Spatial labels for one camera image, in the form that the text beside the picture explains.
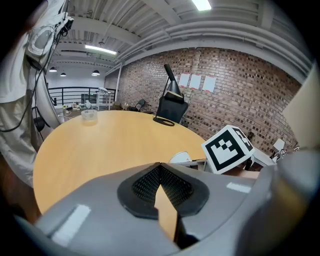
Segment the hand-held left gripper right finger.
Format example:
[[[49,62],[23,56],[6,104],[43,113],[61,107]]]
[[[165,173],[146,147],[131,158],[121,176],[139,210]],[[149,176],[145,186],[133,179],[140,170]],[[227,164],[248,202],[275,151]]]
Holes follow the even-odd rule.
[[[162,250],[250,250],[256,213],[270,191],[270,169],[257,179],[161,165],[164,190],[178,192],[174,239]]]

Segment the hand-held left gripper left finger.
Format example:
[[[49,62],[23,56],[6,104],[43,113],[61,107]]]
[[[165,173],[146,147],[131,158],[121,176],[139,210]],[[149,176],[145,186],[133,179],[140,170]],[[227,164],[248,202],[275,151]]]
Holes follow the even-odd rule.
[[[118,200],[118,186],[150,167],[135,166],[84,183],[36,222],[52,242],[81,256],[170,256],[180,248],[159,222],[138,218]]]

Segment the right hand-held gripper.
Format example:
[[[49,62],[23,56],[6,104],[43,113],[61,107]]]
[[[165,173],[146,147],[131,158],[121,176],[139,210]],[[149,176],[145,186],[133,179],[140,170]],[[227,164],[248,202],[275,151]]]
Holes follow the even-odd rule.
[[[201,145],[214,174],[223,174],[248,160],[255,148],[241,129],[226,125]]]

